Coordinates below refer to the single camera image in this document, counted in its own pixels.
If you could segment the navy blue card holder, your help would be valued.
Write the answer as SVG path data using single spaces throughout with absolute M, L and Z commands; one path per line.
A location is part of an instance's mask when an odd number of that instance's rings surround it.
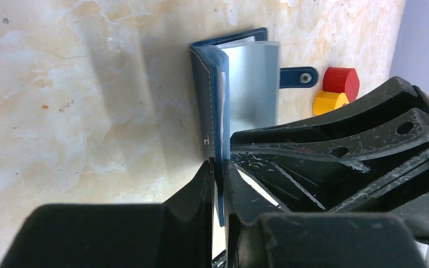
M 282 68 L 280 43 L 268 39 L 265 27 L 194 42 L 189 54 L 204 154 L 215 161 L 215 207 L 224 226 L 222 163 L 230 158 L 231 136 L 276 125 L 279 91 L 313 87 L 318 71 Z

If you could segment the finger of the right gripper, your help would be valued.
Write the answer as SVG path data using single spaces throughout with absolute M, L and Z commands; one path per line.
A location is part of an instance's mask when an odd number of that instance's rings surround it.
M 235 132 L 231 145 L 275 142 L 320 142 L 372 130 L 412 108 L 429 115 L 429 96 L 394 76 L 358 100 L 319 116 L 283 125 Z
M 429 188 L 429 115 L 414 108 L 328 141 L 234 145 L 231 158 L 292 212 L 390 211 Z

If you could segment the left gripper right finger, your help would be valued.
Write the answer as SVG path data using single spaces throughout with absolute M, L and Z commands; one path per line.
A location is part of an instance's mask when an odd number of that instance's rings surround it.
M 424 267 L 407 227 L 385 213 L 292 213 L 225 161 L 227 267 Z

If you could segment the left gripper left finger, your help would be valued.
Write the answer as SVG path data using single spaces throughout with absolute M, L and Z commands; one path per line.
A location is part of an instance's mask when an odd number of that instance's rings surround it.
M 1 267 L 210 267 L 214 163 L 163 203 L 45 204 Z

